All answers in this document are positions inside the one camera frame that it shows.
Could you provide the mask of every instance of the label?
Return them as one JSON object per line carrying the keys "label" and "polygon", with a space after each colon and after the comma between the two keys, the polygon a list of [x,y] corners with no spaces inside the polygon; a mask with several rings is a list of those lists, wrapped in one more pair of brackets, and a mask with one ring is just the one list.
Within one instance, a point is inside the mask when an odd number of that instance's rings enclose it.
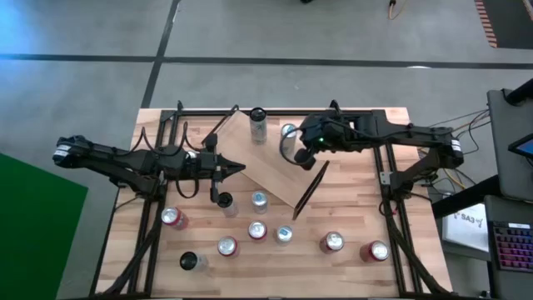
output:
{"label": "label", "polygon": [[68,151],[70,150],[70,146],[67,146],[67,145],[59,145],[57,146],[57,150],[63,150],[63,151]]}
{"label": "label", "polygon": [[509,223],[510,228],[531,229],[528,224]]}
{"label": "label", "polygon": [[454,151],[462,152],[462,149],[461,149],[461,143],[459,142],[459,140],[452,139],[452,140],[451,140],[451,148],[452,148]]}
{"label": "label", "polygon": [[267,140],[267,122],[253,122],[250,121],[250,129],[252,130],[252,140],[254,142],[263,143]]}
{"label": "label", "polygon": [[56,150],[56,152],[54,152],[53,155],[59,155],[62,157],[66,157],[68,155],[68,152],[62,151],[62,150]]}

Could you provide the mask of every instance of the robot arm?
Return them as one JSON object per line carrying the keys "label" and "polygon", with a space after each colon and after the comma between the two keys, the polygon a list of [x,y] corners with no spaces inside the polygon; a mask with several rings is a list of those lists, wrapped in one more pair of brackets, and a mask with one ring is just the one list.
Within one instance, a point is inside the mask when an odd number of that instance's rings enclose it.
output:
{"label": "robot arm", "polygon": [[176,182],[194,180],[196,185],[200,179],[211,179],[214,187],[212,201],[216,203],[217,183],[245,168],[215,154],[216,144],[217,136],[212,134],[207,139],[206,148],[199,149],[199,152],[188,152],[176,145],[158,150],[127,151],[91,142],[83,136],[60,137],[52,159],[59,167],[88,168],[109,177],[116,185],[126,183],[144,198],[157,195],[162,183],[160,174],[164,179]]}
{"label": "robot arm", "polygon": [[419,179],[439,168],[453,169],[464,162],[461,145],[451,135],[451,128],[392,124],[383,110],[343,113],[335,100],[329,110],[310,114],[299,128],[287,132],[283,139],[296,130],[301,131],[300,140],[305,148],[296,152],[294,162],[283,151],[281,155],[289,163],[306,170],[314,165],[315,154],[322,151],[361,152],[387,143],[429,148],[429,153],[407,170],[380,174],[381,180],[389,183],[391,193],[401,198]]}

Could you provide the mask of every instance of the floor tile line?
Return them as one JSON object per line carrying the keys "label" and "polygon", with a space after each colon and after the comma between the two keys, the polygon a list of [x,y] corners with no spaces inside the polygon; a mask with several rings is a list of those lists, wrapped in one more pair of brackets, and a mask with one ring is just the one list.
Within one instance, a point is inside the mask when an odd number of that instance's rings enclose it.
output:
{"label": "floor tile line", "polygon": [[57,61],[57,62],[115,62],[115,63],[153,63],[153,56],[124,56],[124,55],[69,55],[69,54],[26,54],[4,53],[0,60],[23,61]]}
{"label": "floor tile line", "polygon": [[163,34],[161,36],[161,41],[159,42],[159,48],[157,49],[156,60],[152,65],[152,70],[150,71],[150,77],[148,78],[147,88],[144,91],[144,96],[142,97],[141,108],[149,108],[150,103],[152,102],[152,96],[156,89],[157,78],[159,77],[159,71],[161,70],[163,56],[167,50],[168,40],[170,39],[170,33],[174,26],[174,21],[176,19],[177,7],[179,6],[181,0],[172,0],[170,6],[170,11],[168,12],[167,22],[165,23],[165,28],[163,29]]}
{"label": "floor tile line", "polygon": [[163,63],[221,64],[221,65],[282,65],[377,68],[451,68],[451,69],[514,69],[531,70],[533,63],[520,62],[420,62],[385,60],[342,60],[313,58],[259,57],[163,57]]}

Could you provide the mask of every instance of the green mat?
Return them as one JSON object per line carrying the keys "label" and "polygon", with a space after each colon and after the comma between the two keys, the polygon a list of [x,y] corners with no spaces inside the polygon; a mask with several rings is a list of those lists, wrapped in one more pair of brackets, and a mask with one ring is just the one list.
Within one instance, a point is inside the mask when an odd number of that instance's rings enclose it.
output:
{"label": "green mat", "polygon": [[2,154],[0,170],[0,299],[55,299],[87,188]]}

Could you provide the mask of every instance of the can lid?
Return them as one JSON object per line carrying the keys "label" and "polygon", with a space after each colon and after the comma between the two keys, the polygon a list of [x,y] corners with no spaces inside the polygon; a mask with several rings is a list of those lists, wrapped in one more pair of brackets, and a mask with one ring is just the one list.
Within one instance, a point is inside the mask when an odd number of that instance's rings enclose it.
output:
{"label": "can lid", "polygon": [[198,256],[193,252],[185,252],[180,258],[180,266],[185,271],[192,270],[198,264]]}
{"label": "can lid", "polygon": [[338,232],[329,232],[326,237],[326,243],[331,250],[341,250],[344,247],[344,238]]}
{"label": "can lid", "polygon": [[267,204],[267,195],[263,192],[255,192],[252,194],[252,203],[255,206],[263,206]]}
{"label": "can lid", "polygon": [[254,122],[260,122],[264,120],[266,117],[267,117],[267,112],[260,107],[255,107],[250,112],[250,119]]}
{"label": "can lid", "polygon": [[[281,137],[283,138],[283,136],[286,135],[286,133],[290,132],[291,130],[294,130],[296,129],[296,126],[294,124],[285,124],[283,125],[283,127],[281,128]],[[289,135],[287,135],[287,138],[293,138],[296,136],[296,130],[289,133]]]}
{"label": "can lid", "polygon": [[372,256],[377,260],[386,260],[389,257],[389,247],[382,241],[375,241],[371,248]]}
{"label": "can lid", "polygon": [[233,237],[223,237],[218,241],[218,252],[224,256],[232,255],[237,249],[237,241]]}
{"label": "can lid", "polygon": [[252,238],[262,238],[267,234],[267,226],[264,222],[253,221],[248,227],[248,234]]}
{"label": "can lid", "polygon": [[180,213],[177,211],[177,208],[167,207],[161,212],[161,220],[165,224],[171,224],[178,219],[179,215]]}
{"label": "can lid", "polygon": [[277,229],[277,238],[282,242],[289,242],[292,240],[292,228],[288,226],[281,226]]}
{"label": "can lid", "polygon": [[229,208],[233,203],[233,197],[229,192],[222,192],[218,195],[218,206],[221,208]]}

